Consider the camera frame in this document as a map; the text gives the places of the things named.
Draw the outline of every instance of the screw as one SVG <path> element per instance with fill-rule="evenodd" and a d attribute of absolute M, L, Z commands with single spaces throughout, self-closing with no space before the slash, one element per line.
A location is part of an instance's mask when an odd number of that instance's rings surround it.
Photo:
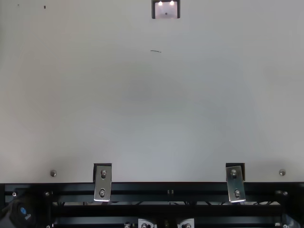
<path fill-rule="evenodd" d="M 50 174 L 52 177 L 56 177 L 57 172 L 56 172 L 56 170 L 51 170 L 51 171 L 49 172 L 49 174 Z"/>
<path fill-rule="evenodd" d="M 285 174 L 286 174 L 286 170 L 281 169 L 281 170 L 280 170 L 280 175 L 281 175 L 281 176 L 285 176 Z"/>
<path fill-rule="evenodd" d="M 236 198 L 239 198 L 239 195 L 240 195 L 239 190 L 236 189 L 234 191 L 234 195 L 235 195 Z"/>
<path fill-rule="evenodd" d="M 106 170 L 101 170 L 101 178 L 104 179 L 106 176 Z"/>
<path fill-rule="evenodd" d="M 236 170 L 231 170 L 231 175 L 233 178 L 237 177 L 237 171 Z"/>
<path fill-rule="evenodd" d="M 100 195 L 100 197 L 105 197 L 105 190 L 104 190 L 104 189 L 101 189 L 101 190 L 99 191 L 99 195 Z"/>

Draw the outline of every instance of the white surface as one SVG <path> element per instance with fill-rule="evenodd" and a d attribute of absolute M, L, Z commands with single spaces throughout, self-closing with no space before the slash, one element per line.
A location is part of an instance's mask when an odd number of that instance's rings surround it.
<path fill-rule="evenodd" d="M 303 0 L 0 0 L 0 182 L 304 181 L 303 62 Z"/>
<path fill-rule="evenodd" d="M 171 5 L 171 2 L 163 2 L 162 5 L 159 5 L 159 2 L 156 2 L 155 5 L 155 18 L 156 19 L 177 19 L 177 2 L 174 1 L 174 4 Z"/>

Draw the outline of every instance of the black metal frame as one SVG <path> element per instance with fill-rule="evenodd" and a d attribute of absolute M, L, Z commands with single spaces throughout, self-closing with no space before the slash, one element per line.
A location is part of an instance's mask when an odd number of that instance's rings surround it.
<path fill-rule="evenodd" d="M 246 200 L 276 201 L 280 205 L 196 205 L 198 201 L 229 202 L 226 182 L 112 183 L 111 201 L 186 201 L 190 205 L 98 205 L 62 206 L 53 202 L 93 202 L 94 183 L 1 184 L 0 207 L 14 197 L 31 193 L 48 204 L 48 221 L 54 227 L 123 227 L 138 218 L 164 220 L 195 218 L 195 227 L 274 227 L 285 224 L 285 215 L 303 224 L 304 183 L 244 182 Z"/>

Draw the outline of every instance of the metal bracket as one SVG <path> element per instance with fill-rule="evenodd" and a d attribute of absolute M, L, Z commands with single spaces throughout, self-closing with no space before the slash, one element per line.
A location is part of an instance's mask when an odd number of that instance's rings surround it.
<path fill-rule="evenodd" d="M 229 201 L 231 203 L 245 201 L 246 198 L 241 166 L 226 167 L 226 178 Z"/>
<path fill-rule="evenodd" d="M 95 170 L 94 201 L 110 201 L 111 183 L 112 167 L 105 165 L 97 165 Z"/>
<path fill-rule="evenodd" d="M 177 222 L 177 228 L 194 228 L 194 219 L 189 218 L 183 221 Z"/>
<path fill-rule="evenodd" d="M 138 228 L 157 228 L 157 224 L 151 220 L 139 218 L 138 219 Z"/>

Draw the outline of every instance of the small screw head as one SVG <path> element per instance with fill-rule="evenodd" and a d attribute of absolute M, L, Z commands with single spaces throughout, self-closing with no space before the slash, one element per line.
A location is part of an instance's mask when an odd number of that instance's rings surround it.
<path fill-rule="evenodd" d="M 236 170 L 231 170 L 231 176 L 233 178 L 236 178 L 237 177 L 237 171 Z"/>
<path fill-rule="evenodd" d="M 285 176 L 285 174 L 286 174 L 286 170 L 281 169 L 281 170 L 280 170 L 280 175 L 281 175 L 281 176 Z"/>
<path fill-rule="evenodd" d="M 51 170 L 51 171 L 49 172 L 49 174 L 51 175 L 51 177 L 56 177 L 57 172 L 56 172 L 56 170 Z"/>
<path fill-rule="evenodd" d="M 234 195 L 235 195 L 236 198 L 239 198 L 239 196 L 240 196 L 239 190 L 236 189 L 236 190 L 234 191 Z"/>
<path fill-rule="evenodd" d="M 101 178 L 104 179 L 106 176 L 106 170 L 101 170 Z"/>
<path fill-rule="evenodd" d="M 105 190 L 104 190 L 104 189 L 101 189 L 101 190 L 99 191 L 99 195 L 100 195 L 100 197 L 105 197 Z"/>

